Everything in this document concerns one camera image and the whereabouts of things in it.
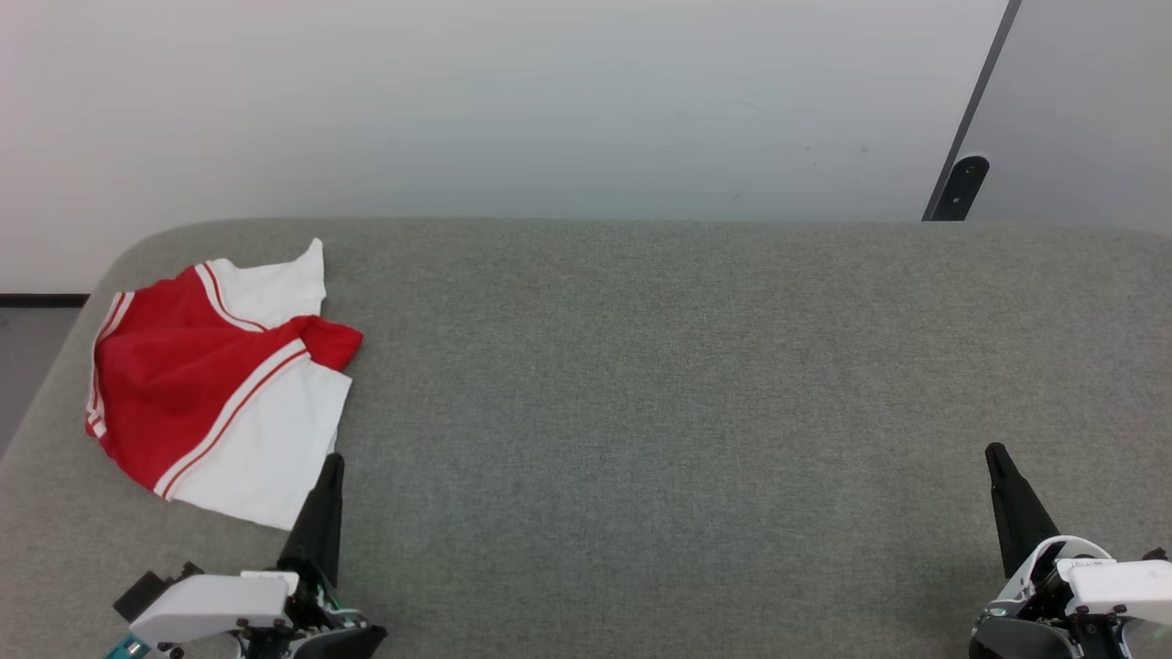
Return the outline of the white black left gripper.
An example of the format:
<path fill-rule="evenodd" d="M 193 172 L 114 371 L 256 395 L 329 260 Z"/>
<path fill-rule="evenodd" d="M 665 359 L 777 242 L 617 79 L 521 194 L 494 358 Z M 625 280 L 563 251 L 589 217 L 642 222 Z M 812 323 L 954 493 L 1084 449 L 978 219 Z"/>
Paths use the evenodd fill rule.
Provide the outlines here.
<path fill-rule="evenodd" d="M 128 590 L 128 655 L 184 658 L 188 645 L 218 636 L 237 658 L 376 655 L 384 627 L 345 609 L 333 591 L 345 471 L 343 455 L 327 456 L 277 561 L 280 570 L 237 576 L 184 570 L 176 578 L 149 571 L 135 580 Z M 311 568 L 318 573 L 298 575 Z"/>

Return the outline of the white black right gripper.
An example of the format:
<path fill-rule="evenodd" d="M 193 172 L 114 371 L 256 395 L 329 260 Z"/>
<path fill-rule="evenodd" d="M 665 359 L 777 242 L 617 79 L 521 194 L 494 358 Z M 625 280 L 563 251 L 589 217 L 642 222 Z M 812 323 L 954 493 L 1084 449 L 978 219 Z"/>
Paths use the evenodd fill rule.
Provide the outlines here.
<path fill-rule="evenodd" d="M 1007 584 L 972 626 L 972 658 L 1168 658 L 1167 553 L 1117 561 L 1059 535 L 1004 443 L 987 446 L 987 469 Z"/>

